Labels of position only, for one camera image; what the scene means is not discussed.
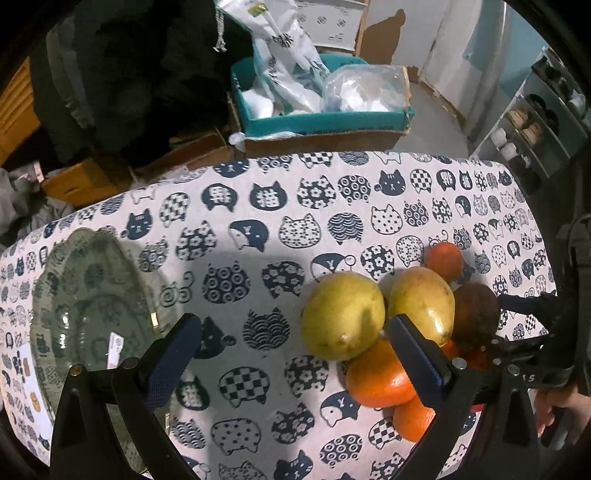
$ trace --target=metal screw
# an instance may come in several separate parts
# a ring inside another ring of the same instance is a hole
[[[129,358],[126,358],[125,360],[123,360],[123,363],[121,365],[123,366],[123,368],[125,368],[127,370],[131,370],[137,364],[138,364],[138,359],[134,356],[130,356]]]
[[[456,367],[458,370],[464,370],[468,364],[463,358],[457,356],[452,360],[452,365]]]
[[[507,365],[507,371],[513,375],[514,377],[516,377],[517,375],[519,375],[519,367],[517,365]]]
[[[70,367],[70,375],[76,377],[82,373],[82,365],[76,364]]]

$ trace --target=tag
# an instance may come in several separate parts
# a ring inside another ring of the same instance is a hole
[[[119,355],[123,350],[125,339],[115,332],[111,332],[109,337],[109,351],[107,353],[107,370],[117,368],[119,365]]]

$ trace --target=white plastic bag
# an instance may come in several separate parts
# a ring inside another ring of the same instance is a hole
[[[297,20],[294,0],[217,0],[252,34],[256,75],[282,113],[320,112],[329,71]]]
[[[410,105],[406,67],[351,64],[336,69],[323,89],[326,112],[393,112]]]

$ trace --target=floor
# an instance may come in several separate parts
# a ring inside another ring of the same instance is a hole
[[[417,83],[411,83],[411,105],[416,111],[411,131],[398,140],[394,150],[468,158],[467,139],[456,118]]]

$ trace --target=orange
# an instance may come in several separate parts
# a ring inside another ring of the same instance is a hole
[[[464,360],[474,370],[486,370],[486,353],[479,348],[473,348],[464,354]]]
[[[418,395],[394,409],[392,423],[402,438],[418,442],[435,418],[435,410],[423,406]]]
[[[349,362],[345,383],[358,403],[372,408],[401,405],[417,394],[387,340],[378,340]]]
[[[464,269],[462,251],[450,242],[439,242],[427,251],[425,267],[438,273],[443,280],[450,283],[457,279]]]
[[[460,352],[458,351],[456,344],[451,339],[448,340],[447,343],[441,347],[441,351],[450,360],[457,356],[460,356]]]

